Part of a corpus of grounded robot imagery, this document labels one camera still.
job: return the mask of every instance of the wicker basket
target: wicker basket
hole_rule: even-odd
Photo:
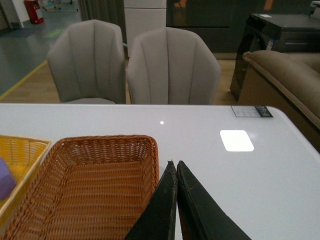
[[[0,157],[4,158],[17,183],[11,195],[0,200],[0,234],[21,202],[50,144],[43,139],[0,135]]]
[[[145,135],[58,141],[2,239],[122,240],[159,181],[156,141]]]

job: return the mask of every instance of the gray chair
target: gray chair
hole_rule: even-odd
[[[47,54],[62,103],[125,104],[126,63],[119,26],[88,20],[69,26]]]
[[[195,33],[160,28],[137,36],[127,80],[132,104],[211,105],[221,68]]]

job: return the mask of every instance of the yellow wicker basket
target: yellow wicker basket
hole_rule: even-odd
[[[17,183],[11,195],[0,200],[0,235],[18,207],[50,144],[50,141],[43,139],[0,135],[0,157],[8,165]]]

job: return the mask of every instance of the wooden floor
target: wooden floor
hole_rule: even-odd
[[[235,69],[234,60],[218,60],[221,66],[221,78],[213,101],[214,105],[235,105],[237,102],[230,92],[230,84]],[[23,79],[23,83],[4,94],[2,103],[59,103],[56,86],[47,63]],[[130,104],[128,87],[126,102]]]

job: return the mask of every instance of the black appliance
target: black appliance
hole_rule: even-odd
[[[250,14],[239,45],[230,90],[236,100],[246,76],[247,51],[320,52],[320,20],[300,14]]]

